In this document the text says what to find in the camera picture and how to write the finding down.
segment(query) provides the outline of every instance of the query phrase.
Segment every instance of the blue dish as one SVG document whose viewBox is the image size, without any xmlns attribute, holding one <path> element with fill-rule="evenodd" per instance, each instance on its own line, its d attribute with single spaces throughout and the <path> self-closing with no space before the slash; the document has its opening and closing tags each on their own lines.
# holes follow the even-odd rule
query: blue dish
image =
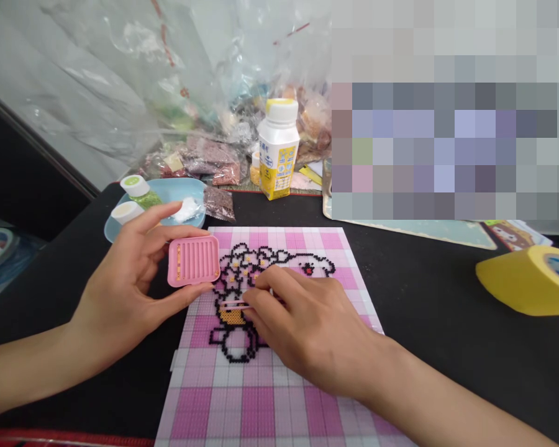
<svg viewBox="0 0 559 447">
<path fill-rule="evenodd" d="M 191 178 L 177 178 L 177 179 L 156 179 L 149 180 L 149 186 L 153 189 L 164 202 L 181 201 L 187 197 L 193 197 L 197 202 L 203 203 L 203 191 L 205 184 L 202 181 Z M 128 194 L 124 194 L 122 199 L 118 201 L 116 206 L 130 200 Z M 192 219 L 187 220 L 183 225 L 192 225 L 193 227 L 203 228 L 205 222 L 205 214 L 199 214 Z M 177 225 L 172 219 L 163 219 L 162 225 Z M 106 239 L 114 242 L 122 225 L 118 223 L 112 216 L 108 216 L 106 226 L 104 227 L 104 234 Z"/>
</svg>

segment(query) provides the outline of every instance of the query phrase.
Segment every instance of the tape roll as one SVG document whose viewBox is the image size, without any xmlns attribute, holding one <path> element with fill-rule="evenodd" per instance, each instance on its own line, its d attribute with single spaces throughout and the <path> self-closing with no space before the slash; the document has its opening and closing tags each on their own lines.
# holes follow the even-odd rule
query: tape roll
<svg viewBox="0 0 559 447">
<path fill-rule="evenodd" d="M 476 265 L 482 285 L 527 315 L 559 315 L 559 249 L 534 245 Z"/>
</svg>

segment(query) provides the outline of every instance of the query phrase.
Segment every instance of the hand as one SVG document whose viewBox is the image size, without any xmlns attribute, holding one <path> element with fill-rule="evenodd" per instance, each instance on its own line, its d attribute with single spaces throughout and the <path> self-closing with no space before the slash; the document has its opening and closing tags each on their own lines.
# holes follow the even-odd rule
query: hand
<svg viewBox="0 0 559 447">
<path fill-rule="evenodd" d="M 243 299 L 253 307 L 245 315 L 282 362 L 323 391 L 360 400 L 377 380 L 378 343 L 387 338 L 362 322 L 338 280 L 271 266 Z"/>
<path fill-rule="evenodd" d="M 186 286 L 160 300 L 147 296 L 158 263 L 168 252 L 166 242 L 209 234 L 187 225 L 155 227 L 180 207 L 181 202 L 154 206 L 125 224 L 85 287 L 66 332 L 90 342 L 93 355 L 98 355 L 104 368 L 213 288 L 205 282 Z"/>
</svg>

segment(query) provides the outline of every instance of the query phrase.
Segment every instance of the white bottle cap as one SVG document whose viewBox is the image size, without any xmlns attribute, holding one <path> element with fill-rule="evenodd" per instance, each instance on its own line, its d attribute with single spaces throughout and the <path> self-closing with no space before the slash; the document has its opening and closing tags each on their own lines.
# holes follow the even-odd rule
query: white bottle cap
<svg viewBox="0 0 559 447">
<path fill-rule="evenodd" d="M 140 216 L 145 212 L 144 209 L 136 202 L 124 202 L 112 210 L 111 216 L 116 219 L 121 225 L 126 224 L 128 221 Z"/>
<path fill-rule="evenodd" d="M 253 166 L 256 168 L 261 166 L 261 153 L 259 151 L 253 154 Z"/>
<path fill-rule="evenodd" d="M 298 118 L 298 102 L 288 98 L 268 99 L 265 114 L 269 121 L 280 124 L 295 123 Z"/>
<path fill-rule="evenodd" d="M 123 178 L 120 186 L 124 188 L 130 197 L 141 197 L 151 190 L 145 179 L 140 175 L 131 175 Z"/>
</svg>

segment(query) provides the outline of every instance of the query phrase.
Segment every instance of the pink checkered pegboard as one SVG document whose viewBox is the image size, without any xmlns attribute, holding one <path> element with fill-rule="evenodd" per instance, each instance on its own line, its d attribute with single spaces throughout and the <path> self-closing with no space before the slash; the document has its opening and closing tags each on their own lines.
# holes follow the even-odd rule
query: pink checkered pegboard
<svg viewBox="0 0 559 447">
<path fill-rule="evenodd" d="M 363 321 L 383 332 L 341 228 L 212 227 L 216 288 L 193 302 L 172 364 L 155 447 L 408 447 L 413 442 L 352 399 L 283 366 L 237 300 L 269 265 L 338 279 Z"/>
</svg>

